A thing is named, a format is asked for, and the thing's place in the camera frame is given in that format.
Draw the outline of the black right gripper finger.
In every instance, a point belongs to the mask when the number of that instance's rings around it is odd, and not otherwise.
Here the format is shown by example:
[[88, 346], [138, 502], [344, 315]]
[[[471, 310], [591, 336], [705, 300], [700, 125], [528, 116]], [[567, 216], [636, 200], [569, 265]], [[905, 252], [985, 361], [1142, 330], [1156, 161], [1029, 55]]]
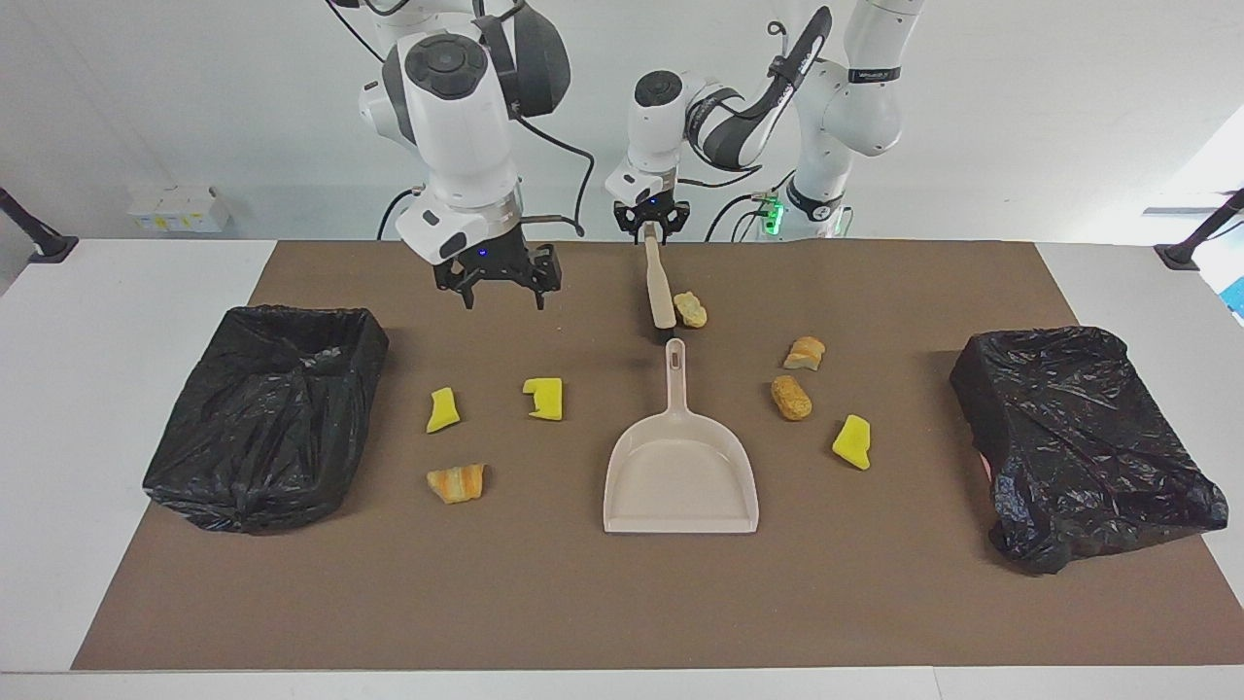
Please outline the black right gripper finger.
[[454, 262], [447, 261], [434, 266], [435, 287], [440, 291], [458, 293], [463, 298], [466, 310], [474, 307], [474, 293], [471, 287], [478, 282], [478, 270], [469, 267], [455, 267]]
[[557, 293], [564, 288], [564, 270], [561, 270], [554, 245], [537, 245], [530, 252], [532, 264], [532, 292], [537, 310], [545, 310], [547, 293]]

